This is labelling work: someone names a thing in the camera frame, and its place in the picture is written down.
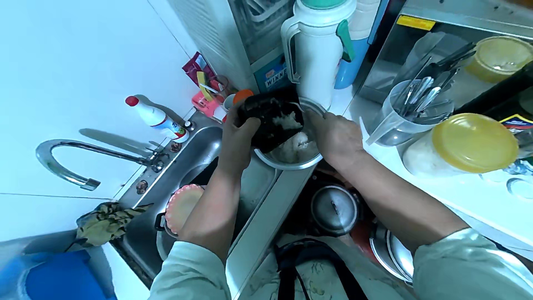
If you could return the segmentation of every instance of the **red bottle cap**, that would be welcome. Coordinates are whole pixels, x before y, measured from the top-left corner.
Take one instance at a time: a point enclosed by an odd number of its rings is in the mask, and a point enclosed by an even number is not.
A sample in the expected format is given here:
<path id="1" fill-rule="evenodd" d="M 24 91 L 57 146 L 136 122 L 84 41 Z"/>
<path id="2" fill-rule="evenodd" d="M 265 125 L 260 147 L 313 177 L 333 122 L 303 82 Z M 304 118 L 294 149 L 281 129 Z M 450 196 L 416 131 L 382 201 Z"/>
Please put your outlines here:
<path id="1" fill-rule="evenodd" d="M 128 104 L 129 106 L 135 106 L 138 103 L 139 100 L 135 96 L 128 96 L 128 98 L 126 98 L 126 104 Z"/>

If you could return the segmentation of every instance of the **hand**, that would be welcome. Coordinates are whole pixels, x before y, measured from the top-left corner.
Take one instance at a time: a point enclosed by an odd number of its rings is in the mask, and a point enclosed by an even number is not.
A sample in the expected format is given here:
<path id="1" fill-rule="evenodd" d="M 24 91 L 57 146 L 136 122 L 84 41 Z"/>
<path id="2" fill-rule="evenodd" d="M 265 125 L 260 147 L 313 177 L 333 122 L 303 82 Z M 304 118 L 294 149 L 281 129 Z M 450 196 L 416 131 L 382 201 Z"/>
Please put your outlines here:
<path id="1" fill-rule="evenodd" d="M 218 165 L 227 175 L 236 178 L 240 178 L 250 164 L 252 137 L 261 125 L 261 120 L 249 118 L 241 127 L 237 127 L 237 108 L 240 104 L 233 106 L 226 117 Z"/>
<path id="2" fill-rule="evenodd" d="M 363 149 L 361 129 L 353 121 L 332 113 L 324 116 L 306 112 L 317 136 L 322 157 L 337 171 L 351 166 Z"/>

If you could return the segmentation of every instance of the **black strap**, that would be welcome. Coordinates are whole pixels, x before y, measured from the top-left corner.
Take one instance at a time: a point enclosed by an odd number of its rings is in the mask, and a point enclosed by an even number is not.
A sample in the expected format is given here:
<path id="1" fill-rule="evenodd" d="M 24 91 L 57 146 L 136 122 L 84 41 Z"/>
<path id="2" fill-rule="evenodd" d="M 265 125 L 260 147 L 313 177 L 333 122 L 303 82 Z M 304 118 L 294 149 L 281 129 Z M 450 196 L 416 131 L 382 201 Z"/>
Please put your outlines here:
<path id="1" fill-rule="evenodd" d="M 323 242 L 302 239 L 281 248 L 275 247 L 274 253 L 280 277 L 278 300 L 294 300 L 294 281 L 297 277 L 302 285 L 305 299 L 310 299 L 296 266 L 314 259 L 325 259 L 333 264 L 349 300 L 367 299 L 361 286 L 340 256 Z"/>

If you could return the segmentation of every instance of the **white wall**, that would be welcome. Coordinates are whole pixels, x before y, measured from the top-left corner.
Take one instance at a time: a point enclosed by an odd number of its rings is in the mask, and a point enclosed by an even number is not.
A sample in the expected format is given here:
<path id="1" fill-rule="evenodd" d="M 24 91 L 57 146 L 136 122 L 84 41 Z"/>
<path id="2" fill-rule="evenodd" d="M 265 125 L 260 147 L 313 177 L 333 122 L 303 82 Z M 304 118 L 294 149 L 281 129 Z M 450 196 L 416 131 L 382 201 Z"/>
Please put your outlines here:
<path id="1" fill-rule="evenodd" d="M 61 164 L 102 182 L 82 190 L 41 166 L 39 143 L 74 139 L 124 151 L 82 129 L 141 149 L 161 143 L 125 97 L 143 94 L 185 116 L 198 91 L 181 69 L 196 46 L 178 19 L 168 27 L 147 0 L 2 1 L 0 43 L 0 241 L 75 228 L 77 217 L 113 198 L 139 169 L 57 148 Z"/>

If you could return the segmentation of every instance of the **dish rack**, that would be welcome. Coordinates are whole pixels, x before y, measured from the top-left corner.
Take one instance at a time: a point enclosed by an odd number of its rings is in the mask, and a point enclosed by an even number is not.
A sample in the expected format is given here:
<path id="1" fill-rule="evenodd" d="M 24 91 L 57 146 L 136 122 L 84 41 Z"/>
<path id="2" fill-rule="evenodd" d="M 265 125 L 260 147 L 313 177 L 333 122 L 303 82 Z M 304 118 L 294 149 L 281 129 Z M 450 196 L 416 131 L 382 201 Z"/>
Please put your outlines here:
<path id="1" fill-rule="evenodd" d="M 254 27 L 264 28 L 285 21 L 294 0 L 246 0 L 245 11 Z"/>

